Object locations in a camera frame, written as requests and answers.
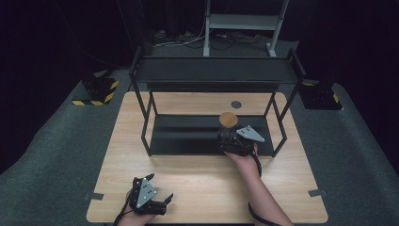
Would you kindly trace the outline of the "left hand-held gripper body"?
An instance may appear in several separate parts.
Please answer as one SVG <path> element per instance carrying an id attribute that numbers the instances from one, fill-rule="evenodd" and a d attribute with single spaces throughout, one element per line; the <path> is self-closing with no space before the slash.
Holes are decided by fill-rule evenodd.
<path id="1" fill-rule="evenodd" d="M 157 202 L 152 198 L 157 194 L 147 177 L 135 178 L 128 195 L 129 206 L 138 215 L 164 215 L 167 212 L 166 201 Z"/>

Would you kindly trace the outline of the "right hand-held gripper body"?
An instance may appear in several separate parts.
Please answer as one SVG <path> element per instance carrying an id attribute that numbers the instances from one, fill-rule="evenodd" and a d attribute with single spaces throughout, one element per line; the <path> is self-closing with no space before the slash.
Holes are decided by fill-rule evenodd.
<path id="1" fill-rule="evenodd" d="M 251 126 L 220 128 L 217 133 L 220 150 L 225 153 L 234 153 L 247 156 L 253 152 L 256 142 L 265 142 L 265 139 Z"/>

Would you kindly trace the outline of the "jar with wooden lid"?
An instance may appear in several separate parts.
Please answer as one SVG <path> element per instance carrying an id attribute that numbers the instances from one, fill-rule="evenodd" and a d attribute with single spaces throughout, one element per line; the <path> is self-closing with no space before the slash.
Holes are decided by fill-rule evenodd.
<path id="1" fill-rule="evenodd" d="M 238 123 L 238 117 L 231 112 L 224 112 L 219 116 L 219 129 L 218 137 L 228 137 L 231 133 L 235 131 L 236 125 Z"/>

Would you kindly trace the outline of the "black metal shelf rack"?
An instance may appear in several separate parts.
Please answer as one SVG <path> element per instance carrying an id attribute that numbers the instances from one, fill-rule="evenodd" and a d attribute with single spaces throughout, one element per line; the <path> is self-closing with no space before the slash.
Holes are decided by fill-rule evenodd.
<path id="1" fill-rule="evenodd" d="M 129 71 L 144 122 L 154 116 L 152 138 L 141 140 L 149 156 L 154 154 L 222 154 L 217 140 L 219 113 L 160 113 L 156 94 L 261 93 L 270 99 L 265 107 L 273 109 L 281 141 L 272 144 L 267 113 L 240 113 L 237 127 L 251 126 L 264 139 L 263 154 L 276 156 L 287 135 L 283 119 L 306 75 L 295 50 L 286 57 L 155 57 L 136 51 Z"/>

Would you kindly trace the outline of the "person's right hand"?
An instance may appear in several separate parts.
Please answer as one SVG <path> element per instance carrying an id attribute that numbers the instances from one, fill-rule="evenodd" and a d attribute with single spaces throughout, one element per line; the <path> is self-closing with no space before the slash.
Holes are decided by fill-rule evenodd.
<path id="1" fill-rule="evenodd" d="M 226 153 L 226 156 L 234 163 L 237 167 L 239 174 L 246 180 L 253 182 L 261 178 L 257 160 L 254 156 L 258 156 L 258 146 L 254 145 L 252 154 L 247 156 L 240 156 L 234 153 Z"/>

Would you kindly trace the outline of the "person's left hand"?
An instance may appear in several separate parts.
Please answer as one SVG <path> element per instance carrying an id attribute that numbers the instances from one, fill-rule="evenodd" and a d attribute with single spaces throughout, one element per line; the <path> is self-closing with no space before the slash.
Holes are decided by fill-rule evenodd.
<path id="1" fill-rule="evenodd" d="M 113 226 L 146 226 L 154 215 L 138 215 L 129 205 L 129 195 L 126 195 L 125 204 L 122 206 L 120 213 L 117 215 Z"/>

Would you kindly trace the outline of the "black yellow striped base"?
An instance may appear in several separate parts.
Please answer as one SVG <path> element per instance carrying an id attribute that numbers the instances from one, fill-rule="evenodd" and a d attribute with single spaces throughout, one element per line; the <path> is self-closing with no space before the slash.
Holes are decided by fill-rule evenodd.
<path id="1" fill-rule="evenodd" d="M 119 81 L 114 78 L 96 78 L 81 81 L 72 94 L 74 105 L 108 105 L 114 97 Z"/>
<path id="2" fill-rule="evenodd" d="M 312 110 L 342 110 L 343 106 L 338 95 L 331 87 L 321 82 L 302 83 L 299 89 L 300 98 L 306 109 Z"/>

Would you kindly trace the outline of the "grey metal stand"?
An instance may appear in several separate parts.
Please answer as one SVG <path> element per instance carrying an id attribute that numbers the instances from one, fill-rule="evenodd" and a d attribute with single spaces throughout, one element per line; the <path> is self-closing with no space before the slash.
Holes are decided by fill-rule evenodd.
<path id="1" fill-rule="evenodd" d="M 276 57 L 275 47 L 279 37 L 289 0 L 282 0 L 280 12 L 277 15 L 240 15 L 214 14 L 211 12 L 211 0 L 206 0 L 205 6 L 205 33 L 203 55 L 210 55 L 210 33 L 212 29 L 241 29 L 272 31 L 271 41 L 266 44 L 270 56 Z"/>

